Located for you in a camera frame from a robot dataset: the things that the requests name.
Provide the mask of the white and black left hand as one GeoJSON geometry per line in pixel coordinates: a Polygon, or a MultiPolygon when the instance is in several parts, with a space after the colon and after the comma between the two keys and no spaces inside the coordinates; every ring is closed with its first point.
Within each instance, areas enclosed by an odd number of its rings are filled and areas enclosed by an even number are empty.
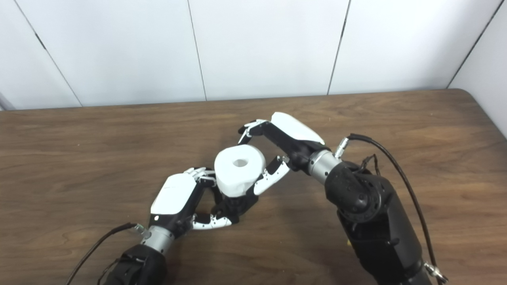
{"type": "Polygon", "coordinates": [[[215,172],[208,167],[192,167],[169,176],[151,205],[149,227],[163,228],[177,239],[194,228],[211,230],[237,224],[236,216],[197,212],[205,189],[212,190],[216,205],[223,202],[215,172]]]}

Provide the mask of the white and black right hand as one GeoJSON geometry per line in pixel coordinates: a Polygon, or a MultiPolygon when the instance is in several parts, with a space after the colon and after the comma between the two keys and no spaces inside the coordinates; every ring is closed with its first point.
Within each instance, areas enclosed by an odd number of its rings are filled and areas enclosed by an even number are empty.
{"type": "Polygon", "coordinates": [[[259,196],[279,182],[290,170],[311,175],[312,158],[328,151],[324,140],[311,128],[284,112],[274,112],[270,120],[257,119],[243,125],[238,145],[246,145],[252,137],[266,137],[284,154],[267,164],[257,180],[247,190],[247,195],[259,196]]]}

